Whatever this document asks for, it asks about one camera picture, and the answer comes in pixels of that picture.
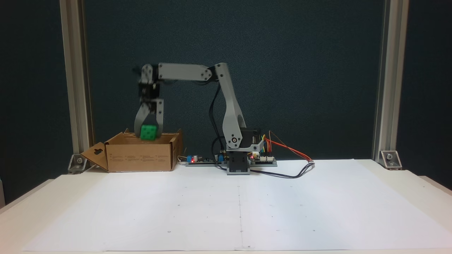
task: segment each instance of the orange wire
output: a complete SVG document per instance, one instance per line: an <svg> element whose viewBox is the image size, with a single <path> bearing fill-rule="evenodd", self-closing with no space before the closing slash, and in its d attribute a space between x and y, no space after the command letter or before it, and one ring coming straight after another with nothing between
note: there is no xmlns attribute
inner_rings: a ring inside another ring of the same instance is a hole
<svg viewBox="0 0 452 254"><path fill-rule="evenodd" d="M290 147L285 146L285 145L283 145L283 144L280 144L280 143L278 143L278 142L271 141L271 140L269 140L268 138L265 138L265 140L267 140L267 143L268 143L268 142L271 142L272 144L275 144L275 145L278 145L278 146L282 146L282 147L286 147L287 149L290 149L290 150L292 150L292 151L298 153L301 157L305 158L307 161L313 161L309 156L305 155L304 153L302 153L302 152L300 152L300 151L297 151L297 150L295 150L295 149L293 149L293 148L290 148Z"/></svg>

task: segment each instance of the green cube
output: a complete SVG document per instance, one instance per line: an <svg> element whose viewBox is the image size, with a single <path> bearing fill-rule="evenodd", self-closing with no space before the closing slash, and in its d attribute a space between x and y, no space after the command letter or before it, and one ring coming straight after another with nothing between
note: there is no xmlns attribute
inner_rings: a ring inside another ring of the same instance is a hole
<svg viewBox="0 0 452 254"><path fill-rule="evenodd" d="M140 138L143 140L155 140L157 136L157 126L156 125L146 125L141 126Z"/></svg>

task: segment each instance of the white paper sheet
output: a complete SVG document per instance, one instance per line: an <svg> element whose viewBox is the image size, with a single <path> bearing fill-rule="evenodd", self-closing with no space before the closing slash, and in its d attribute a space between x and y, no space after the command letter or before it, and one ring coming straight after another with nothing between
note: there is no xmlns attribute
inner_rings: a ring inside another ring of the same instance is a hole
<svg viewBox="0 0 452 254"><path fill-rule="evenodd" d="M296 174L303 161L274 172ZM215 168L113 173L28 251L452 248L452 234L354 160L299 179Z"/></svg>

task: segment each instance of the white table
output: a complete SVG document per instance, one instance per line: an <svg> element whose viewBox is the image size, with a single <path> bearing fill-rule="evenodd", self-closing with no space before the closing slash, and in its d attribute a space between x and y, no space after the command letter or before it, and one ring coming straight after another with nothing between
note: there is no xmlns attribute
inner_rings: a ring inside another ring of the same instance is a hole
<svg viewBox="0 0 452 254"><path fill-rule="evenodd" d="M403 196L408 202L452 232L452 196L449 190L430 184L409 171L388 171L372 160L358 160L382 182ZM37 187L39 190L26 194L23 200L0 210L0 253L22 253L21 249L55 217L97 182L107 175L102 170L92 169L80 175L62 175ZM299 253L452 253L452 249L409 250L334 250L296 251Z"/></svg>

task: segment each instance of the robotic arm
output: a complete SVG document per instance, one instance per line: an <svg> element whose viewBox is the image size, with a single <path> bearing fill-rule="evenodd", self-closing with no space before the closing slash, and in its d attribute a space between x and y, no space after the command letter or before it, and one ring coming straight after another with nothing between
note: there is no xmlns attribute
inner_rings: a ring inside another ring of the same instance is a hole
<svg viewBox="0 0 452 254"><path fill-rule="evenodd" d="M141 106L135 117L136 136L140 136L141 126L145 119L149 119L158 126L158 137L162 134L163 99L159 98L160 85L169 80L191 80L201 83L218 81L220 83L226 100L223 133L227 145L226 151L232 158L227 172L228 174L249 174L248 166L247 170L244 170L243 165L238 167L234 166L234 163L236 160L247 162L247 152L260 151L264 146L264 141L259 138L259 129L246 128L226 63L218 63L212 67L171 63L160 63L157 66L144 65L138 82Z"/></svg>

